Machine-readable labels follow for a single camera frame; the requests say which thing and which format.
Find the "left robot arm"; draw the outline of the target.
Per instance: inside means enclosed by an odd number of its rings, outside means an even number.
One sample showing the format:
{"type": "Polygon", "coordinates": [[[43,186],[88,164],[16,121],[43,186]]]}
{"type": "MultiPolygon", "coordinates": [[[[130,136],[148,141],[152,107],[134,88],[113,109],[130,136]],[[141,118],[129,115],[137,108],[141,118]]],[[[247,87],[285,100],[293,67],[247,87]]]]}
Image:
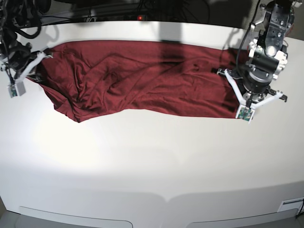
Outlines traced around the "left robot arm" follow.
{"type": "Polygon", "coordinates": [[[273,90],[270,84],[288,63],[284,39],[294,24],[294,8],[302,3],[301,0],[274,0],[267,5],[260,4],[261,17],[253,18],[244,35],[250,38],[249,60],[245,64],[236,63],[232,70],[217,70],[218,75],[227,79],[239,102],[235,118],[249,123],[256,109],[278,99],[287,101],[287,96],[273,90]]]}

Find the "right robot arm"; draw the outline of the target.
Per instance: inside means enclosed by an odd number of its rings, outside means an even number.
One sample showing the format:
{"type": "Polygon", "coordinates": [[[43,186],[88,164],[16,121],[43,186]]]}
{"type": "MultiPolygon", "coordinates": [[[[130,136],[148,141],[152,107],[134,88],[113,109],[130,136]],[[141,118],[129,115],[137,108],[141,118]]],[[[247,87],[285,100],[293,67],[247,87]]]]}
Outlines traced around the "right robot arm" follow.
{"type": "Polygon", "coordinates": [[[11,98],[25,94],[24,79],[43,81],[36,72],[45,58],[44,51],[32,52],[32,44],[17,41],[18,35],[36,38],[42,29],[40,14],[50,9],[50,0],[2,0],[0,2],[0,70],[9,77],[8,92],[11,98]]]}

